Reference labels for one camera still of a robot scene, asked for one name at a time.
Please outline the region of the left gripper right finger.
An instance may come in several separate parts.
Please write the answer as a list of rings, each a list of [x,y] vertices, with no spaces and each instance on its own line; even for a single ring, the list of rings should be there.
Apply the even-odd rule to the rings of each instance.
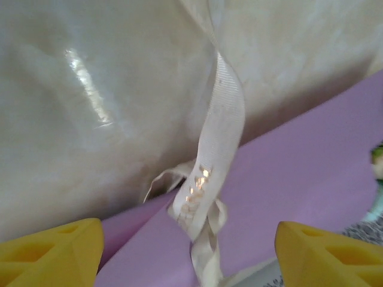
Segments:
[[[276,229],[275,253],[285,286],[382,286],[378,245],[283,221]]]

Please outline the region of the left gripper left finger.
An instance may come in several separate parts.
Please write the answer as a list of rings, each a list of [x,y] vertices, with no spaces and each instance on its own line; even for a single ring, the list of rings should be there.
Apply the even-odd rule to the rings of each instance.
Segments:
[[[1,243],[1,286],[93,286],[103,249],[96,218]]]

